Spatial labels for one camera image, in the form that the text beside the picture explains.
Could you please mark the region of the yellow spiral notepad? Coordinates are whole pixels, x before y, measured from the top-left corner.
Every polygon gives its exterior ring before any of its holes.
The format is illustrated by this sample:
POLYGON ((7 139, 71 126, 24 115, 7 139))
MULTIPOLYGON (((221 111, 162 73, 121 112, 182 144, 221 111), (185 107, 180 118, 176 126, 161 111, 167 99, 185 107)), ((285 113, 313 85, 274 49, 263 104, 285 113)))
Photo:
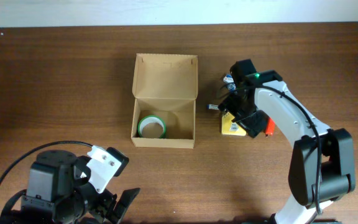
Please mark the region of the yellow spiral notepad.
POLYGON ((246 136, 247 132, 237 123, 233 123, 234 116, 225 112, 221 116, 221 134, 226 136, 246 136))

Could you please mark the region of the green tape roll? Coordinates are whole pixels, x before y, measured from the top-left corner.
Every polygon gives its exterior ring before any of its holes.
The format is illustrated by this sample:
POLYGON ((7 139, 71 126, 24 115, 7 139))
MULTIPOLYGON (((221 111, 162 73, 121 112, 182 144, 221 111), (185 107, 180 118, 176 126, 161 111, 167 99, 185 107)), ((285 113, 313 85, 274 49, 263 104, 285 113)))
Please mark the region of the green tape roll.
POLYGON ((141 138, 162 139, 166 135, 166 124, 161 117, 149 115, 139 121, 137 132, 141 138))

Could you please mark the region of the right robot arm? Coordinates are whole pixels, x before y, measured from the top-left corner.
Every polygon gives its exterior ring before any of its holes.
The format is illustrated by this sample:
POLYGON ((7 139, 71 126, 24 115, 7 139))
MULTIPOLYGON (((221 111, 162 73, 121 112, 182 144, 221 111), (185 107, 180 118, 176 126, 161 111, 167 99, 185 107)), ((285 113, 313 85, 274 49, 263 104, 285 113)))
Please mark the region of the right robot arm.
POLYGON ((273 122, 292 150, 291 195, 267 223, 313 223, 323 210, 356 188, 354 143, 344 128, 333 130, 312 115, 275 70, 259 72, 250 59, 229 70, 234 89, 218 108, 233 116, 248 136, 265 133, 273 122))

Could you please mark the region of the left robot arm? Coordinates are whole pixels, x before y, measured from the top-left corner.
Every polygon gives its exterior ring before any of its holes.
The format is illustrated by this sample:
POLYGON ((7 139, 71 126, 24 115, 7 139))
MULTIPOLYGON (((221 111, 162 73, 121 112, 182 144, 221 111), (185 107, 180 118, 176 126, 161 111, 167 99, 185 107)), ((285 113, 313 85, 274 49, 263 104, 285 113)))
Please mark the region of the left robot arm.
POLYGON ((6 202, 0 223, 120 223, 140 189, 118 197, 106 187, 128 162, 112 147, 93 146, 80 157, 61 150, 41 152, 27 188, 6 202))

